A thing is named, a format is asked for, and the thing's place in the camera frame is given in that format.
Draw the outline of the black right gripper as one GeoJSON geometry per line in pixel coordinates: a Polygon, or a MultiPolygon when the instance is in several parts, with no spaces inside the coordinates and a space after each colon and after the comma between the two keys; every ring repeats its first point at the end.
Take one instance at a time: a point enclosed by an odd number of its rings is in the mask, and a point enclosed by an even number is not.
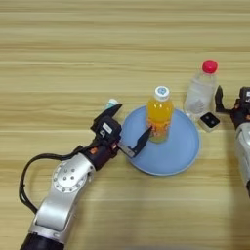
{"type": "Polygon", "coordinates": [[[230,114],[234,129],[243,123],[250,123],[250,103],[244,103],[237,99],[233,109],[227,109],[223,105],[223,89],[218,86],[215,94],[216,111],[223,114],[230,114]]]}

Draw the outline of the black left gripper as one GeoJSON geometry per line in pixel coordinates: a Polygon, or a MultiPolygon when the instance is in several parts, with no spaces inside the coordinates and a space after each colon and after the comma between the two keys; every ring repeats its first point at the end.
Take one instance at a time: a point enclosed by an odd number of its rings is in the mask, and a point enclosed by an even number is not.
{"type": "MultiPolygon", "coordinates": [[[[94,119],[93,127],[95,127],[102,118],[109,116],[113,117],[116,112],[121,108],[122,104],[116,104],[103,111],[97,118],[94,119]]],[[[137,144],[134,147],[125,146],[119,142],[119,138],[111,139],[109,141],[102,139],[101,137],[95,137],[93,141],[88,145],[85,151],[85,156],[91,161],[97,171],[101,170],[107,161],[114,158],[120,149],[124,154],[130,158],[136,157],[146,146],[146,142],[149,139],[151,128],[148,128],[137,140],[137,144]]]]}

